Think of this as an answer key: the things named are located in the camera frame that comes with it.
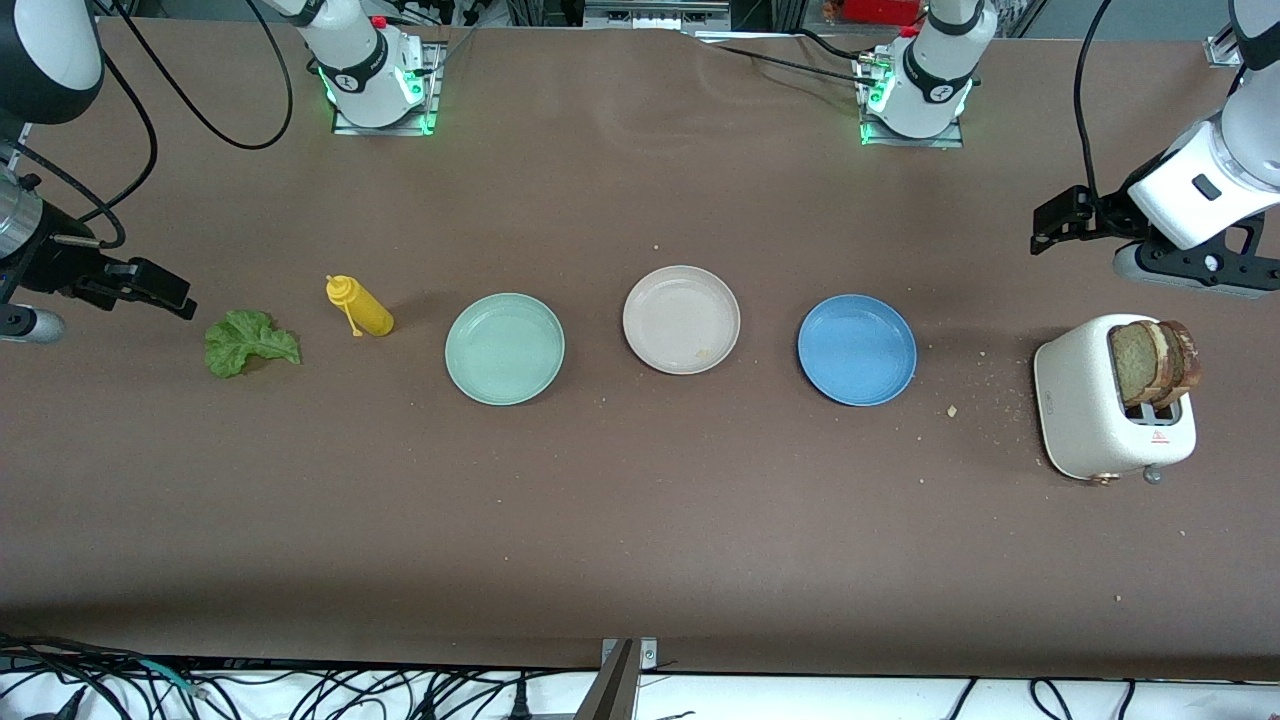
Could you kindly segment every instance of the yellow squeeze bottle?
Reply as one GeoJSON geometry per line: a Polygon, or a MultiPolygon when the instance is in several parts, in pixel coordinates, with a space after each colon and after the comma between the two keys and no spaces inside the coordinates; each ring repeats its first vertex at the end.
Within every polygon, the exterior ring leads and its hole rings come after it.
{"type": "Polygon", "coordinates": [[[396,319],[356,278],[325,275],[325,279],[329,281],[329,284],[324,288],[329,296],[329,302],[333,302],[346,313],[347,322],[351,323],[351,334],[356,337],[364,334],[356,325],[365,328],[369,331],[369,334],[378,337],[392,332],[396,319]]]}

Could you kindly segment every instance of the brown tabletop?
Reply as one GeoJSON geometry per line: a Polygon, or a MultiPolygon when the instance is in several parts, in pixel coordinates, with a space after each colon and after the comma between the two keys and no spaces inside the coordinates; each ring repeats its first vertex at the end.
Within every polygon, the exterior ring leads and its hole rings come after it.
{"type": "MultiPolygon", "coordinates": [[[[280,81],[252,24],[145,31],[214,120],[270,135],[280,81]]],[[[120,206],[192,282],[183,323],[60,297],[65,340],[0,346],[0,624],[147,652],[589,665],[660,638],[681,669],[1275,676],[1276,300],[1140,286],[1114,242],[1030,258],[1032,210],[1080,182],[1075,42],[996,42],[965,147],[863,147],[849,87],[672,32],[479,31],[438,135],[329,135],[297,33],[285,138],[219,143],[114,23],[104,44],[161,138],[120,206]],[[733,354],[671,377],[621,331],[641,275],[694,264],[742,309],[733,354]],[[351,274],[393,334],[353,338],[351,274]],[[458,392],[452,320],[494,292],[556,310],[568,351],[516,407],[458,392]],[[860,292],[911,324],[888,405],[819,395],[795,336],[860,292]],[[205,328],[261,309],[303,365],[230,380],[205,328]],[[1199,447],[1149,487],[1069,482],[1039,441],[1028,359],[1112,311],[1202,346],[1199,447]],[[947,407],[955,405],[955,418],[947,407]]],[[[840,69],[792,40],[751,45],[840,69]]],[[[1193,44],[1098,44],[1085,100],[1115,187],[1213,108],[1193,44]]],[[[100,193],[145,159],[108,82],[33,146],[100,193]]],[[[47,197],[83,208],[50,179],[47,197]]]]}

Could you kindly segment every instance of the red object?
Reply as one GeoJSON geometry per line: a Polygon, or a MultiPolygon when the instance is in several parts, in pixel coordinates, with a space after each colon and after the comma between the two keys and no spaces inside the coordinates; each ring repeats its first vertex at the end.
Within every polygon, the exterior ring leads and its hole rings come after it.
{"type": "Polygon", "coordinates": [[[910,26],[920,14],[920,0],[845,0],[846,20],[881,26],[910,26]]]}

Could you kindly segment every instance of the white floor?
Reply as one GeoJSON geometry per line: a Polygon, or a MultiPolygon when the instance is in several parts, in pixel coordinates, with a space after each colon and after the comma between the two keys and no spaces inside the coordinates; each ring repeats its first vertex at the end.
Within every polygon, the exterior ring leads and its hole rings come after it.
{"type": "MultiPolygon", "coordinates": [[[[236,678],[251,682],[276,675],[278,673],[269,671],[234,674],[236,678]]],[[[351,680],[351,684],[365,688],[384,676],[385,673],[366,673],[351,680]]],[[[507,679],[515,678],[515,674],[493,673],[488,676],[507,679]]],[[[530,708],[535,714],[572,714],[586,694],[593,676],[590,673],[571,673],[531,680],[530,708]]],[[[22,674],[0,675],[0,692],[23,678],[22,674]]],[[[406,716],[412,703],[422,697],[429,680],[430,675],[424,675],[411,687],[393,688],[375,696],[385,705],[385,717],[406,716]]],[[[137,692],[125,691],[119,682],[108,683],[127,703],[132,717],[141,720],[147,716],[137,692]]],[[[316,678],[289,676],[266,685],[247,687],[224,682],[221,687],[230,693],[243,720],[283,720],[291,716],[300,700],[316,683],[316,678]]],[[[941,720],[951,712],[965,683],[963,679],[924,678],[646,675],[641,678],[636,720],[671,720],[689,712],[692,720],[941,720]]],[[[1071,716],[1078,720],[1116,717],[1125,691],[1121,682],[1059,680],[1056,685],[1070,706],[1071,716]]],[[[458,708],[452,719],[448,719],[449,711],[460,700],[472,697],[484,688],[485,685],[476,683],[458,691],[439,708],[438,720],[468,720],[480,702],[458,708]]],[[[165,710],[170,719],[189,716],[179,702],[180,691],[160,683],[157,689],[161,694],[169,691],[165,710]]],[[[51,675],[33,679],[0,700],[0,717],[22,719],[38,712],[55,712],[73,691],[74,687],[61,685],[51,675]]],[[[506,689],[479,717],[506,717],[513,696],[513,689],[506,689]]],[[[1050,710],[1061,715],[1047,691],[1041,696],[1050,710]]],[[[335,692],[310,717],[330,717],[332,712],[351,702],[352,697],[353,693],[348,691],[335,692]]],[[[227,711],[224,701],[216,693],[210,696],[210,701],[227,711]]],[[[200,707],[204,710],[202,717],[216,717],[218,714],[211,708],[200,707]]],[[[1276,685],[1143,682],[1138,684],[1126,720],[1268,720],[1272,714],[1280,714],[1280,687],[1276,685]]],[[[965,720],[1047,720],[1032,705],[1027,680],[980,680],[960,716],[965,720]]],[[[90,692],[78,720],[119,720],[119,715],[90,692]]],[[[340,720],[384,720],[384,708],[366,702],[342,714],[340,720]]]]}

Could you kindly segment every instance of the bread slice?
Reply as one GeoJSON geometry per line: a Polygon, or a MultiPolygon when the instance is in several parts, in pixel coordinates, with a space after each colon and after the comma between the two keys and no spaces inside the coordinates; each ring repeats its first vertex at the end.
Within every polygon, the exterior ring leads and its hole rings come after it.
{"type": "Polygon", "coordinates": [[[1164,331],[1165,337],[1175,348],[1172,352],[1174,382],[1169,387],[1169,392],[1152,400],[1156,410],[1164,410],[1178,402],[1178,398],[1199,384],[1201,375],[1203,374],[1199,363],[1199,351],[1196,348],[1196,341],[1192,338],[1192,333],[1187,329],[1187,325],[1176,320],[1164,320],[1160,323],[1160,329],[1164,331]]]}
{"type": "Polygon", "coordinates": [[[1169,337],[1151,320],[1138,320],[1108,333],[1120,402],[1135,407],[1169,395],[1174,387],[1169,337]]]}

